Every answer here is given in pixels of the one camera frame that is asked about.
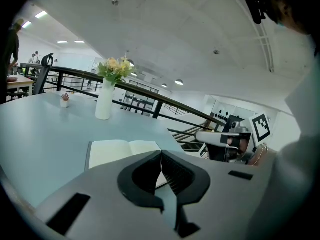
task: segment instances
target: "small cup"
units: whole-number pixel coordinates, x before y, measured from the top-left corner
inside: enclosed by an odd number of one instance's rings
[[[60,100],[60,106],[61,108],[67,108],[69,107],[69,100],[68,101],[64,101],[63,99]]]

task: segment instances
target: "wooden table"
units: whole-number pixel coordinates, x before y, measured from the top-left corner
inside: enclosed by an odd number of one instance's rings
[[[11,75],[9,76],[9,78],[18,78],[18,80],[15,82],[8,82],[8,90],[17,88],[19,92],[20,88],[29,87],[29,96],[32,96],[32,84],[34,83],[34,81],[24,77],[23,75]]]

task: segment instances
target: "rectangular slot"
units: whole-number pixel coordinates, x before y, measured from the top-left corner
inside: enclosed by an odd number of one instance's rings
[[[88,195],[76,193],[46,225],[64,236],[89,199]]]
[[[244,172],[240,172],[240,171],[235,171],[235,170],[230,171],[228,174],[231,176],[234,176],[234,177],[245,179],[247,181],[251,181],[251,179],[253,178],[252,174],[248,174],[248,173],[244,173]]]

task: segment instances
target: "small potted plant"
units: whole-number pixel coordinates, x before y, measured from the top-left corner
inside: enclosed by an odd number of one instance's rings
[[[69,95],[65,93],[64,95],[61,96],[62,99],[60,100],[60,106],[62,108],[67,108],[69,107]]]

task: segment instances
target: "bracelet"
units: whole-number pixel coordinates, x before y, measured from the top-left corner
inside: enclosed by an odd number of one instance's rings
[[[266,148],[266,152],[268,153],[268,147],[265,145],[265,144],[263,144],[264,146],[265,146],[265,148]],[[262,147],[262,150],[261,150],[261,153],[260,153],[260,155],[259,155],[259,157],[258,157],[258,159],[257,159],[257,161],[255,161],[255,163],[252,165],[252,166],[255,166],[258,162],[259,162],[259,160],[260,160],[260,158],[261,158],[261,156],[262,156],[262,153],[264,152],[264,148]]]

